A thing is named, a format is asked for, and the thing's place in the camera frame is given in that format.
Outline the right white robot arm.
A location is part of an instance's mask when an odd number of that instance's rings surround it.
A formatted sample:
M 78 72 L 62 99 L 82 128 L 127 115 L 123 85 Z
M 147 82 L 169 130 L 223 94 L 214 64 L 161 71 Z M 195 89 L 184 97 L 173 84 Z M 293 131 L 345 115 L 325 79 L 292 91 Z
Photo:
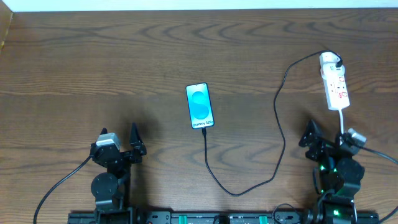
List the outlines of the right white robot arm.
M 329 141 L 314 120 L 308 122 L 298 145 L 307 147 L 305 157 L 318 164 L 313 170 L 318 198 L 305 211 L 302 223 L 357 222 L 354 196 L 361 188 L 365 169 L 353 156 L 365 143 L 366 138 L 352 128 Z

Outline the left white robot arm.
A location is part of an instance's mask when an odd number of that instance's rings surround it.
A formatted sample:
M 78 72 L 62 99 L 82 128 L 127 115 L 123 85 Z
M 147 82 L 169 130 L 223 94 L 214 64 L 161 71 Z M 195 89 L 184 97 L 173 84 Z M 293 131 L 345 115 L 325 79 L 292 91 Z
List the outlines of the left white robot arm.
M 96 223 L 146 222 L 142 212 L 129 202 L 131 166 L 141 163 L 142 157 L 147 154 L 135 123 L 131 126 L 129 145 L 130 150 L 120 151 L 118 136 L 105 128 L 91 144 L 90 156 L 93 162 L 106 168 L 106 172 L 97 175 L 91 183 Z

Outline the blue Samsung Galaxy smartphone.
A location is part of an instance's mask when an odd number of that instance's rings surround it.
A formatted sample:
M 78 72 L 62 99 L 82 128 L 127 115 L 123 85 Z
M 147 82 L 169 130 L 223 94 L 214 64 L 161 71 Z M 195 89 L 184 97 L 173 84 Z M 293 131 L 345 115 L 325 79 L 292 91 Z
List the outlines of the blue Samsung Galaxy smartphone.
M 191 127 L 202 129 L 215 124 L 207 83 L 187 85 L 185 88 Z

